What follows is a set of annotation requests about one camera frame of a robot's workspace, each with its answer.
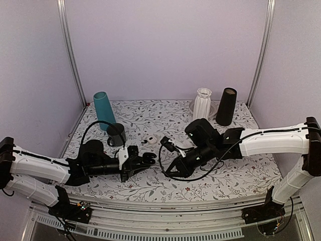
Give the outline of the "dark grey mug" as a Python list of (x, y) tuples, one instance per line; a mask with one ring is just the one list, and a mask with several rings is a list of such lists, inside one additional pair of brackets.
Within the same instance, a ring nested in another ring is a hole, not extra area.
[(120, 123), (114, 123), (107, 128), (107, 144), (110, 147), (121, 147), (126, 142), (125, 128)]

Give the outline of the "white round plate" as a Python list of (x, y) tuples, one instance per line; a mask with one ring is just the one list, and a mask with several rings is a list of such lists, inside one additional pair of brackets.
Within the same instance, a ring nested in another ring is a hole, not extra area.
[[(194, 112), (194, 103), (195, 103), (194, 100), (192, 100), (192, 101), (189, 103), (189, 110), (190, 110), (191, 113)], [(217, 104), (216, 104), (214, 101), (212, 101), (212, 102), (211, 102), (210, 111), (209, 111), (209, 118), (215, 117), (216, 114), (217, 114), (217, 111), (218, 111), (218, 106), (217, 106)]]

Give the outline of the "teal tapered vase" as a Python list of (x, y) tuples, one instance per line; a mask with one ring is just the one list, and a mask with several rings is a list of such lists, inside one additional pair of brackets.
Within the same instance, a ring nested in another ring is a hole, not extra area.
[(116, 123), (116, 119), (106, 92), (97, 92), (93, 96), (97, 119), (99, 121)]

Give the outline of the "open white earbud case left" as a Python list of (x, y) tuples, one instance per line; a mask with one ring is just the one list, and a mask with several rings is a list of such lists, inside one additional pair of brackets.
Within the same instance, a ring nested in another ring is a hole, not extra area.
[(150, 143), (151, 145), (154, 145), (157, 143), (157, 138), (155, 136), (148, 136), (146, 139), (147, 139), (147, 142)]

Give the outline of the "floral patterned table mat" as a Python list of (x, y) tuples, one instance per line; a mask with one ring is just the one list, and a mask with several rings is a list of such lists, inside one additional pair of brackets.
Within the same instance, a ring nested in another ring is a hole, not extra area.
[[(122, 183), (117, 175), (97, 176), (88, 184), (68, 186), (66, 191), (79, 196), (139, 202), (196, 202), (241, 198), (265, 194), (281, 180), (281, 173), (271, 154), (226, 160), (220, 164), (209, 161), (197, 168), (187, 182), (163, 175), (177, 154), (161, 148), (162, 137), (173, 139), (183, 148), (192, 146), (185, 134), (192, 121), (187, 100), (133, 100), (111, 103), (117, 121), (124, 125), (126, 143), (136, 145), (140, 153), (161, 156), (156, 164)], [(142, 144), (148, 136), (157, 143)]]

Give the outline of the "aluminium frame post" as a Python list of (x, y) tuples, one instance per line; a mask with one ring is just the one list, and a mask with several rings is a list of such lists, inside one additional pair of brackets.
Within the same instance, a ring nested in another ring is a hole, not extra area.
[(85, 93), (84, 93), (84, 89), (83, 89), (83, 86), (81, 83), (79, 71), (77, 68), (76, 58), (75, 58), (75, 54), (74, 54), (74, 50), (73, 50), (73, 46), (72, 46), (72, 40), (71, 40), (71, 35), (70, 35), (70, 30), (69, 30), (69, 25), (68, 25), (68, 18), (67, 18), (65, 1), (64, 0), (57, 0), (57, 7), (58, 7), (58, 14), (59, 14), (59, 19), (60, 19), (63, 39), (64, 39), (64, 42), (66, 45), (67, 55), (68, 55), (73, 79), (74, 79), (74, 82), (76, 85), (76, 90), (79, 95), (82, 106), (86, 107), (87, 101), (85, 98)]
[(258, 89), (259, 80), (261, 76), (261, 72), (264, 65), (264, 59), (266, 56), (269, 38), (271, 34), (271, 29), (273, 25), (273, 18), (274, 18), (274, 11), (275, 11), (275, 4), (276, 0), (268, 0), (267, 1), (267, 9), (266, 9), (266, 16), (265, 16), (265, 22), (264, 22), (264, 28), (263, 28), (263, 35), (262, 35), (262, 41), (259, 49), (259, 55), (257, 64), (255, 67), (253, 80), (250, 86), (249, 94), (246, 100), (246, 105), (249, 109), (251, 109), (253, 103), (256, 91)]

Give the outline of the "aluminium front rail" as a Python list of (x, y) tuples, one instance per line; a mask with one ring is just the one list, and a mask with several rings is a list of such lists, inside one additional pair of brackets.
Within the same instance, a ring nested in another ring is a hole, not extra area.
[(298, 196), (285, 205), (277, 234), (266, 235), (274, 219), (247, 224), (242, 210), (264, 202), (263, 195), (196, 202), (134, 202), (87, 197), (92, 216), (69, 234), (47, 209), (33, 203), (23, 240), (314, 240)]

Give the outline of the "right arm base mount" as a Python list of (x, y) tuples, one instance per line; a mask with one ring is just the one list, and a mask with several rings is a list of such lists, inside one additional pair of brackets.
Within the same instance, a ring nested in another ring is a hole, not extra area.
[(277, 218), (285, 214), (284, 204), (278, 204), (272, 198), (273, 189), (274, 186), (268, 189), (263, 204), (242, 209), (241, 217), (246, 224)]

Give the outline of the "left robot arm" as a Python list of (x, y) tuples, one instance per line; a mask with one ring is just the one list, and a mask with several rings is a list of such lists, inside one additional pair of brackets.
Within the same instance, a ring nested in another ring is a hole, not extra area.
[(1, 141), (1, 188), (11, 189), (38, 200), (64, 218), (70, 218), (75, 210), (57, 188), (41, 183), (38, 178), (56, 181), (67, 186), (81, 186), (90, 177), (116, 175), (122, 182), (155, 164), (156, 154), (139, 154), (137, 146), (122, 147), (117, 157), (104, 152), (103, 143), (90, 140), (80, 146), (77, 158), (56, 159), (28, 152), (14, 144), (14, 139)]

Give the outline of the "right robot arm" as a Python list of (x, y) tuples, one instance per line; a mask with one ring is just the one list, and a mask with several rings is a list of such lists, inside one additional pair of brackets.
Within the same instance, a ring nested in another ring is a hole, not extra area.
[(164, 174), (184, 181), (209, 160), (242, 159), (259, 154), (297, 153), (297, 164), (267, 193), (259, 214), (270, 219), (296, 191), (313, 177), (320, 176), (320, 126), (314, 117), (290, 127), (274, 129), (227, 129), (220, 134), (204, 118), (192, 121), (185, 129), (195, 148), (176, 157)]

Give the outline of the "black glossy charging case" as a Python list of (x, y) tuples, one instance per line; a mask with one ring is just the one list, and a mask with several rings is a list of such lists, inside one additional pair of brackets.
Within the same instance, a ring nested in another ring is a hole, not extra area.
[(151, 153), (151, 152), (146, 152), (143, 154), (143, 162), (148, 165), (154, 165), (155, 164), (155, 159), (157, 157), (156, 154)]

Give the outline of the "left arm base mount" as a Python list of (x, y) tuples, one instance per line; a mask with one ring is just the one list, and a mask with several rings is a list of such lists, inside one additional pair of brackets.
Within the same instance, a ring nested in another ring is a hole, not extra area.
[(58, 192), (58, 203), (48, 206), (49, 214), (61, 219), (88, 224), (93, 211), (90, 203), (80, 201), (77, 204), (72, 204), (64, 188), (56, 185), (55, 189)]

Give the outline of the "white ribbed vase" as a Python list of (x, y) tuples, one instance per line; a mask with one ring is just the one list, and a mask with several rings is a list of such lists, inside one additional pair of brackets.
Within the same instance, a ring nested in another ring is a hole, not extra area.
[(207, 88), (199, 88), (197, 90), (197, 96), (194, 101), (193, 117), (196, 119), (208, 119), (211, 108), (211, 94), (212, 91)]

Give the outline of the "right aluminium frame post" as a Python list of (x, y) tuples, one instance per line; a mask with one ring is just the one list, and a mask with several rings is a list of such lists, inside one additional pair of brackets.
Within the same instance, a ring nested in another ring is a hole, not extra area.
[(261, 72), (264, 65), (264, 59), (266, 56), (269, 38), (271, 34), (271, 29), (273, 25), (273, 18), (274, 18), (274, 11), (275, 11), (275, 4), (276, 0), (268, 0), (267, 1), (267, 9), (266, 9), (266, 16), (265, 16), (265, 22), (264, 22), (264, 28), (263, 28), (263, 35), (262, 35), (262, 41), (259, 49), (259, 55), (257, 64), (255, 67), (253, 80), (250, 86), (249, 94), (246, 100), (246, 105), (249, 109), (251, 109), (253, 103), (256, 91), (258, 89), (259, 80), (261, 76)]

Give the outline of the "black tapered vase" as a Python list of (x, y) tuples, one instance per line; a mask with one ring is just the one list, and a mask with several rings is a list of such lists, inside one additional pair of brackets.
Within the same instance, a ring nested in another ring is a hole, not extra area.
[(237, 91), (235, 89), (230, 87), (224, 89), (216, 115), (217, 124), (221, 126), (229, 126), (231, 124), (236, 99)]

